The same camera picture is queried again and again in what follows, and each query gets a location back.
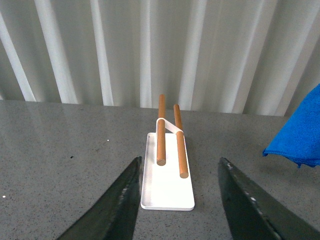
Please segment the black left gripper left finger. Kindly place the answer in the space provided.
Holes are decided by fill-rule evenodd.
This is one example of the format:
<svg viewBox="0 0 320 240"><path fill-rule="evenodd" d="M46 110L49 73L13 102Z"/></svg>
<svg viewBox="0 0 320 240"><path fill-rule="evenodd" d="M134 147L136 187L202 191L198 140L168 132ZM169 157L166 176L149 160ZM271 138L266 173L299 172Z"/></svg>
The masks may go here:
<svg viewBox="0 0 320 240"><path fill-rule="evenodd" d="M96 203L59 240L131 240L141 200L142 157L126 167Z"/></svg>

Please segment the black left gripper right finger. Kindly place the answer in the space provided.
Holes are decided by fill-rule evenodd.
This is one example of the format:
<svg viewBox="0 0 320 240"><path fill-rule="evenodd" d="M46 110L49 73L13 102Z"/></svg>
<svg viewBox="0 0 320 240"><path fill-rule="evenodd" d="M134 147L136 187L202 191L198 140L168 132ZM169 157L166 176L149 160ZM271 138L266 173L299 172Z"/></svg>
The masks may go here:
<svg viewBox="0 0 320 240"><path fill-rule="evenodd" d="M234 240L318 240L320 232L288 210L232 162L218 163L221 200Z"/></svg>

